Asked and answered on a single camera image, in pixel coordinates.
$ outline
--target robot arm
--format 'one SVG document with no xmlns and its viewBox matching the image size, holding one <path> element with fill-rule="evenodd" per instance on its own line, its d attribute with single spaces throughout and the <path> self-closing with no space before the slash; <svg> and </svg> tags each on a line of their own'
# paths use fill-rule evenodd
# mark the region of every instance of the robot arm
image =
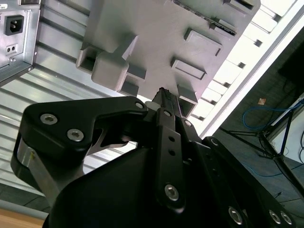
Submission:
<svg viewBox="0 0 304 228">
<path fill-rule="evenodd" d="M 129 141 L 137 148 L 84 175 L 83 160 Z M 135 97 L 34 104 L 11 166 L 43 192 L 44 228 L 280 227 L 290 214 L 214 137 L 198 137 L 178 99 Z"/>
</svg>

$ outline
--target rectangular protrusion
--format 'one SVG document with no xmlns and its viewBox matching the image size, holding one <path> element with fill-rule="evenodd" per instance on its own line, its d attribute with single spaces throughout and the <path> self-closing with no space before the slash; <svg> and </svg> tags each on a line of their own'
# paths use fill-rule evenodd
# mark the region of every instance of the rectangular protrusion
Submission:
<svg viewBox="0 0 304 228">
<path fill-rule="evenodd" d="M 221 19 L 218 21 L 218 24 L 211 24 L 210 29 L 216 31 L 217 33 L 219 33 L 227 38 L 231 38 L 236 35 L 235 27 Z"/>
<path fill-rule="evenodd" d="M 224 0 L 224 3 L 242 14 L 251 14 L 254 7 L 251 0 Z"/>
<path fill-rule="evenodd" d="M 137 85 L 125 81 L 122 89 L 119 92 L 127 96 L 137 96 L 138 89 L 139 87 Z"/>
<path fill-rule="evenodd" d="M 199 80 L 206 75 L 206 72 L 177 59 L 173 61 L 172 69 L 182 75 L 196 77 Z"/>
<path fill-rule="evenodd" d="M 180 85 L 177 86 L 179 91 L 179 104 L 182 115 L 186 118 L 191 114 L 192 110 L 198 104 L 195 92 L 186 89 Z"/>
<path fill-rule="evenodd" d="M 146 73 L 147 73 L 147 71 L 145 69 L 142 69 L 131 63 L 129 64 L 129 69 L 127 71 L 127 75 L 144 82 L 146 79 Z"/>
<path fill-rule="evenodd" d="M 183 99 L 183 100 L 188 101 L 189 103 L 192 103 L 195 105 L 198 103 L 198 100 L 196 99 L 196 96 L 195 96 L 195 92 L 193 92 L 189 89 L 186 89 L 184 87 L 181 87 L 180 85 L 177 86 L 177 89 L 179 91 L 180 99 Z"/>
<path fill-rule="evenodd" d="M 195 46 L 204 46 L 204 49 L 207 50 L 209 53 L 217 56 L 222 49 L 222 45 L 215 42 L 214 40 L 192 30 L 189 29 L 185 35 L 185 40 L 188 43 L 191 43 Z"/>
</svg>

